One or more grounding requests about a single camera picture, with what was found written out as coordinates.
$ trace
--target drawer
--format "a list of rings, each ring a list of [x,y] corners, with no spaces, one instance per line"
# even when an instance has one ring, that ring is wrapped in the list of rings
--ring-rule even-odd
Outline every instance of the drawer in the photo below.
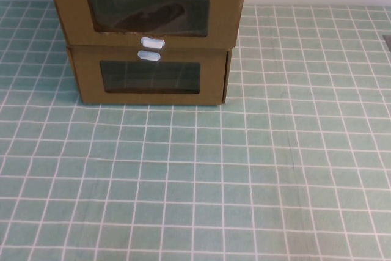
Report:
[[[72,46],[68,55],[85,103],[218,105],[225,100],[231,51]]]
[[[54,0],[70,45],[235,47],[243,0]]]

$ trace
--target tile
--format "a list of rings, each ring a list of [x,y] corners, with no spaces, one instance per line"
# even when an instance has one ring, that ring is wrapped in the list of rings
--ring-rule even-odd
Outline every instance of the tile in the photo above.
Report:
[[[192,183],[168,183],[167,186],[167,201],[170,202],[192,202],[193,201]]]
[[[38,224],[13,223],[10,226],[5,244],[12,246],[33,245],[38,231]]]
[[[51,180],[49,179],[28,178],[24,185],[22,197],[46,199],[49,195],[50,186]]]
[[[75,211],[75,221],[100,223],[103,216],[104,203],[94,201],[78,202]]]
[[[33,158],[30,176],[52,177],[56,173],[58,160],[55,158]]]
[[[281,209],[255,207],[254,225],[258,229],[283,229]]]
[[[110,249],[126,249],[129,244],[129,237],[130,227],[128,226],[104,225],[101,230],[99,247]]]
[[[159,253],[131,251],[130,259],[134,261],[158,261]]]
[[[68,224],[42,224],[37,245],[63,246],[67,236]]]
[[[1,175],[23,176],[26,175],[30,166],[28,158],[6,158],[2,166]]]
[[[98,251],[97,252],[97,261],[104,260],[126,260],[126,252],[115,252],[115,251]]]
[[[367,211],[343,211],[343,222],[347,232],[373,233],[370,214]]]
[[[164,250],[190,250],[191,229],[166,227],[163,233]]]
[[[374,235],[349,235],[353,257],[380,258],[380,250]]]
[[[336,186],[352,188],[361,187],[359,174],[354,169],[334,168],[332,169],[332,175]]]
[[[389,246],[390,241],[391,241],[391,238],[388,236],[380,236],[379,237],[380,247],[381,247],[381,250],[382,250],[385,258],[390,258],[390,256],[391,256],[391,249]]]
[[[76,199],[79,193],[80,180],[54,181],[50,198],[52,199]]]
[[[247,166],[223,165],[224,182],[249,183],[249,168]]]
[[[13,209],[15,208],[16,200],[4,199],[0,200],[0,219],[1,220],[9,220],[12,216]]]
[[[254,204],[280,205],[279,191],[276,186],[252,186],[252,198]]]
[[[315,229],[319,231],[342,232],[343,224],[340,213],[332,210],[314,210]]]
[[[197,163],[195,179],[201,182],[221,182],[221,165]]]
[[[131,224],[133,218],[133,203],[109,202],[104,212],[105,223]]]
[[[80,199],[106,198],[109,182],[107,180],[84,180],[80,191]]]
[[[224,207],[225,227],[252,227],[250,207]]]
[[[50,200],[46,207],[44,221],[70,221],[75,203],[71,201]]]
[[[389,188],[389,182],[384,171],[360,170],[364,188]]]
[[[138,200],[163,201],[165,184],[160,182],[140,182]]]
[[[190,226],[192,224],[192,214],[192,204],[166,204],[164,223]]]
[[[287,232],[287,240],[290,254],[319,254],[313,233]]]
[[[254,236],[251,230],[225,230],[225,247],[227,252],[254,252]]]
[[[309,185],[333,186],[332,174],[329,168],[305,168],[305,177]]]
[[[286,254],[283,232],[258,231],[256,233],[258,253]]]
[[[369,208],[372,210],[391,210],[390,191],[366,190]]]
[[[113,180],[110,186],[109,200],[135,200],[137,182]]]
[[[250,188],[248,186],[224,185],[225,204],[249,204],[250,201]]]
[[[0,256],[1,261],[25,261],[29,258],[30,249],[4,248]]]
[[[32,260],[50,260],[53,261],[60,261],[61,260],[61,255],[62,255],[62,250],[61,249],[56,249],[56,248],[45,248],[45,249],[34,249],[31,259]]]
[[[144,162],[141,166],[141,179],[143,180],[165,180],[167,173],[166,163]]]
[[[222,226],[222,207],[217,205],[196,205],[194,224],[196,226]]]
[[[348,243],[344,235],[318,233],[320,253],[329,256],[349,256]]]
[[[284,208],[283,215],[287,230],[313,230],[313,221],[309,209]]]
[[[15,210],[14,219],[22,220],[22,221],[40,221],[42,218],[43,210],[45,208],[45,201],[37,201],[37,200],[20,200],[18,206]],[[3,215],[8,214],[7,207],[2,207],[2,211],[0,214],[3,218]]]
[[[310,187],[309,190],[313,208],[338,208],[333,188]]]
[[[194,229],[194,249],[197,251],[222,252],[221,229]]]
[[[368,209],[362,190],[338,189],[337,194],[342,209]]]

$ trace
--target drawer window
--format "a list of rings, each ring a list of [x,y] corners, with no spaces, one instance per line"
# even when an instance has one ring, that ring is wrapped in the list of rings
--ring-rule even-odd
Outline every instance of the drawer window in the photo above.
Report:
[[[199,94],[197,62],[101,61],[107,93]]]
[[[210,0],[88,0],[97,32],[206,37]]]

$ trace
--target cardboard box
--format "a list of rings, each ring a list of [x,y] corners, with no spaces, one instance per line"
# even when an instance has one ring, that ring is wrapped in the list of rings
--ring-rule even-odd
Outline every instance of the cardboard box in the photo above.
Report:
[[[243,0],[54,0],[69,45],[235,47]]]
[[[158,61],[126,47],[70,46],[83,102],[218,105],[225,102],[231,51],[161,50]]]

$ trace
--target stacked cardboard boxes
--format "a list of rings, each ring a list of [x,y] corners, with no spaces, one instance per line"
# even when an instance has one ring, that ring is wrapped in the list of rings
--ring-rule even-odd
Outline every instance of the stacked cardboard boxes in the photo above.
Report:
[[[225,102],[243,0],[54,2],[84,102]]]

